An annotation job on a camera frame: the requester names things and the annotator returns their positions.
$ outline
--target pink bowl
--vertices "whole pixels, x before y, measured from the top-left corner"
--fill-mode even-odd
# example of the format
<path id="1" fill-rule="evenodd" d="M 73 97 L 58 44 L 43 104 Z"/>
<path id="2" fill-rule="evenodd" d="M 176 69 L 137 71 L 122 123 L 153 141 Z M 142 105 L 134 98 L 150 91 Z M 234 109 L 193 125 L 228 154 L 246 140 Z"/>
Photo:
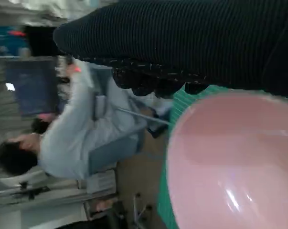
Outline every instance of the pink bowl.
<path id="1" fill-rule="evenodd" d="M 180 229 L 288 229 L 288 104 L 237 93 L 193 104 L 167 180 Z"/>

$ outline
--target green striped cloth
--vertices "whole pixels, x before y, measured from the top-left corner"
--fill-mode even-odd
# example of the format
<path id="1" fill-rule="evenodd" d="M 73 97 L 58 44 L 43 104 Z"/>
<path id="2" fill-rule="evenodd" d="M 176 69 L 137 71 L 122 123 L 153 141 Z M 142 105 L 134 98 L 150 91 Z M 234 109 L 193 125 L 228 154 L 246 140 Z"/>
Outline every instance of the green striped cloth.
<path id="1" fill-rule="evenodd" d="M 175 124 L 184 110 L 190 106 L 195 101 L 205 98 L 210 94 L 217 94 L 220 92 L 228 91 L 227 88 L 218 87 L 218 86 L 209 86 L 203 92 L 197 95 L 190 95 L 185 93 L 184 88 L 179 90 L 174 95 L 173 109 L 171 111 L 171 123 Z M 158 200 L 158 212 L 163 219 L 166 227 L 168 229 L 178 229 L 172 207 L 171 201 L 169 198 L 167 181 L 166 181 L 166 165 L 163 166 L 161 181 L 160 181 L 160 190 L 159 190 L 159 200 Z"/>

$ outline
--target hand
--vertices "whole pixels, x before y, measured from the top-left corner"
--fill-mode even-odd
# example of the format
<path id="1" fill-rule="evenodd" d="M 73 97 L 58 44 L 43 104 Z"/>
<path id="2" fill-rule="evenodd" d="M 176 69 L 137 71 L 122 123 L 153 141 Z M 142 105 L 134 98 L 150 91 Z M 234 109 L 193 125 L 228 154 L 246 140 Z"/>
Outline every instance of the hand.
<path id="1" fill-rule="evenodd" d="M 67 68 L 66 68 L 66 76 L 68 78 L 71 78 L 75 72 L 78 72 L 77 71 L 77 66 L 75 64 L 70 64 L 69 66 L 67 66 Z"/>

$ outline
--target floor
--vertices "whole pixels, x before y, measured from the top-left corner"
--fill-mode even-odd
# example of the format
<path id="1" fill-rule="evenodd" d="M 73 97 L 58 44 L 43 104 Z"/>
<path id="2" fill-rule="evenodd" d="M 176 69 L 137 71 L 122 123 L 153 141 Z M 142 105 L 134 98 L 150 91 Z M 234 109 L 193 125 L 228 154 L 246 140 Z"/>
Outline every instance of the floor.
<path id="1" fill-rule="evenodd" d="M 157 139 L 146 132 L 145 144 L 140 154 L 118 164 L 118 191 L 128 211 L 128 222 L 133 229 L 133 196 L 141 193 L 142 204 L 151 204 L 152 212 L 148 217 L 148 229 L 166 229 L 157 213 L 157 199 L 161 169 L 164 164 L 166 134 Z"/>

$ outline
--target light blue shirt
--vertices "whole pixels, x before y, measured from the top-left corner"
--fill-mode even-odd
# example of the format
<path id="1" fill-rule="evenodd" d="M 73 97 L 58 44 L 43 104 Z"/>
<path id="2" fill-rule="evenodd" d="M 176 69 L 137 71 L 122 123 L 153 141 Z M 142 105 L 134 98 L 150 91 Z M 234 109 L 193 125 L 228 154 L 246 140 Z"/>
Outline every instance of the light blue shirt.
<path id="1" fill-rule="evenodd" d="M 122 132 L 131 129 L 135 120 L 108 105 L 104 117 L 94 122 L 94 89 L 87 85 L 81 73 L 75 73 L 71 78 L 71 99 L 43 136 L 39 165 L 55 177 L 84 179 L 91 175 L 90 154 L 111 139 L 117 138 Z M 116 86 L 112 78 L 107 96 L 109 104 L 131 109 L 127 94 Z M 94 167 L 94 170 L 101 169 L 98 164 L 94 164 Z"/>

